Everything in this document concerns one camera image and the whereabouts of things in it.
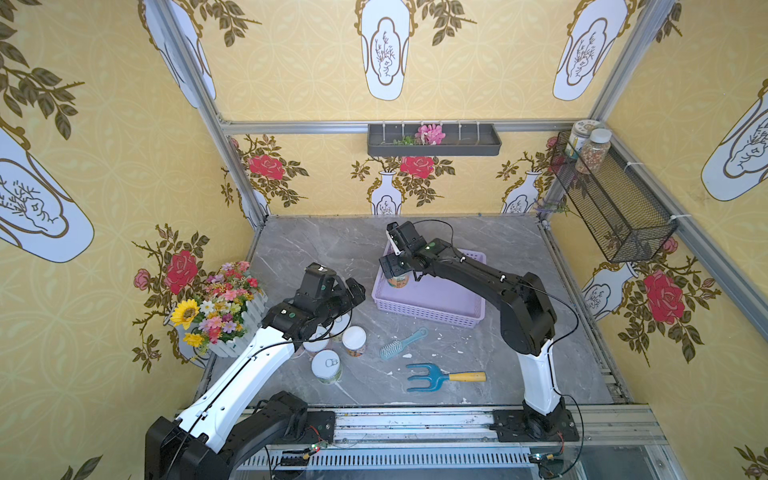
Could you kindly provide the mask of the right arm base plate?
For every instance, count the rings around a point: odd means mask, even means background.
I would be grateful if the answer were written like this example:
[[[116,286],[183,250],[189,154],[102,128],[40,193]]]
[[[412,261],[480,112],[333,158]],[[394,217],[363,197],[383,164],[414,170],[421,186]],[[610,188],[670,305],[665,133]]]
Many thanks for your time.
[[[578,424],[567,409],[549,415],[533,410],[494,410],[489,429],[499,442],[578,442],[581,438]]]

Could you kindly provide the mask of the pull-tab can front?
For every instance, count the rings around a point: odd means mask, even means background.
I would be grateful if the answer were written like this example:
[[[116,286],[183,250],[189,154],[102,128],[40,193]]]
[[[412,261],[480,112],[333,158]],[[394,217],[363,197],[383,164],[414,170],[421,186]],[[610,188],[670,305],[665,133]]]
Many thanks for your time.
[[[311,370],[321,383],[335,383],[342,374],[340,357],[333,350],[322,350],[313,357]]]

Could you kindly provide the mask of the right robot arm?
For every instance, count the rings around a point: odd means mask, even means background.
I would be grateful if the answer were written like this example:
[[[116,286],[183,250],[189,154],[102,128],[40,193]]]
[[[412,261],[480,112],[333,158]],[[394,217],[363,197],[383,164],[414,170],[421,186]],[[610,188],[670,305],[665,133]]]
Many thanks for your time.
[[[516,352],[524,385],[519,410],[494,413],[491,429],[502,442],[574,441],[576,421],[559,391],[551,361],[557,315],[541,279],[506,273],[476,261],[435,238],[427,241],[414,223],[392,222],[386,234],[393,251],[379,259],[386,278],[414,273],[450,281],[482,297],[500,315],[500,334]]]

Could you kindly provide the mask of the small orange can white lid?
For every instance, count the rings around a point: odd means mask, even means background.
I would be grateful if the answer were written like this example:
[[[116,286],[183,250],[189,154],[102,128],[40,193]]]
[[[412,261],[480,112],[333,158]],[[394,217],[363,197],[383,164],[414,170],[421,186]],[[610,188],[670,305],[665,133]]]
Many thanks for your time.
[[[348,355],[360,357],[367,345],[367,333],[360,326],[350,326],[342,335],[342,344]]]

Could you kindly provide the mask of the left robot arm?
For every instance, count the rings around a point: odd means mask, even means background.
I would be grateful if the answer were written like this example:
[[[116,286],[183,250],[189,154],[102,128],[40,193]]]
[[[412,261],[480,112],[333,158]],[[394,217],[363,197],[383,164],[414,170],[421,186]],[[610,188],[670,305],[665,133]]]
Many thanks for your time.
[[[318,327],[361,305],[366,289],[319,263],[306,267],[290,299],[266,311],[260,327],[222,376],[175,419],[159,417],[145,436],[147,479],[228,479],[254,454],[277,439],[300,439],[305,401],[281,391],[248,418],[242,416],[269,378]]]

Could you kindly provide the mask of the purple plastic basket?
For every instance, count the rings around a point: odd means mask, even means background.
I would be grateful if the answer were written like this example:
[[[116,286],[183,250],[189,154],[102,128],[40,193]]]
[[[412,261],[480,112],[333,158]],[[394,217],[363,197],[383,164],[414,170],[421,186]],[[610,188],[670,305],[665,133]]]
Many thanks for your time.
[[[457,283],[429,275],[417,281],[413,272],[402,278],[390,282],[379,268],[371,293],[379,310],[462,328],[485,318],[485,299]]]

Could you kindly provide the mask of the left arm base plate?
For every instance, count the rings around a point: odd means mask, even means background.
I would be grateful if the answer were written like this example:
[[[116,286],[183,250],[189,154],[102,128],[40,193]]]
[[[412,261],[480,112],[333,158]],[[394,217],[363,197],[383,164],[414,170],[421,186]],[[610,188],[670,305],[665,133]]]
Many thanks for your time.
[[[332,443],[335,435],[336,413],[332,410],[310,410],[303,429],[296,439],[298,444]]]

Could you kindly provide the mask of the green label can white lid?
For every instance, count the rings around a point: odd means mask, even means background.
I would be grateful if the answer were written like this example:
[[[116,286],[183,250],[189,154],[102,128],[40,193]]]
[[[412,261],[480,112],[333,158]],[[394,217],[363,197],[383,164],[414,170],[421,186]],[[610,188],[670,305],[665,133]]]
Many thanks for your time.
[[[411,277],[412,277],[411,273],[405,273],[405,274],[393,276],[392,278],[389,278],[387,282],[392,288],[401,289],[408,284]]]

